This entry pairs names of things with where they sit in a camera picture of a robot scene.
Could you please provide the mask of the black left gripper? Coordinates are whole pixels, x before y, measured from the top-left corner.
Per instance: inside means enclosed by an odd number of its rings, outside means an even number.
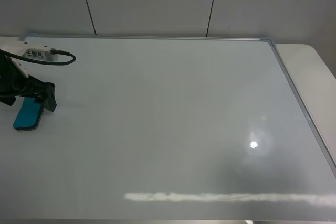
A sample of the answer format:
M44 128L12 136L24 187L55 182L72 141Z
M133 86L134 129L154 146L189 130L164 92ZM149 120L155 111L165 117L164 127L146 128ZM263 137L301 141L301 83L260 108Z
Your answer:
M55 111L55 85L42 82L33 76L24 78L19 76L18 70L10 70L9 74L1 72L1 103L12 106L16 97L36 98L44 93L43 105L48 111Z

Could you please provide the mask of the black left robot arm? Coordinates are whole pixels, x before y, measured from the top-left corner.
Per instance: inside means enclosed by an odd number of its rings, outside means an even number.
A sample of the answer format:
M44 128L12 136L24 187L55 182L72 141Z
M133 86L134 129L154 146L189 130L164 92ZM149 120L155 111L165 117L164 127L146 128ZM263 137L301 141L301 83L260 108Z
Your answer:
M1 103L12 106L17 97L32 98L50 112L55 111L55 85L43 82L29 74L12 61L11 57L1 53Z

